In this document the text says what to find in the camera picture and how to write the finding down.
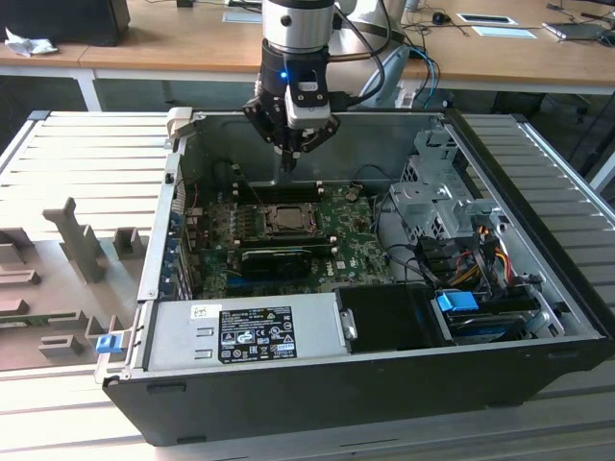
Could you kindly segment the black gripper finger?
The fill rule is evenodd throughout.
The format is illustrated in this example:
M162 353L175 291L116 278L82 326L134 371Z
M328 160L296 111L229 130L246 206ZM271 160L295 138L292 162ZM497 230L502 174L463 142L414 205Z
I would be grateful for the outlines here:
M293 161L296 162L302 154L315 150L338 131L340 120L337 116L330 116L325 124L317 129L293 130Z
M274 152L281 156L281 168L291 172L295 168L293 157L295 132L287 124L283 98L277 96L255 96L242 108L260 137L274 146Z

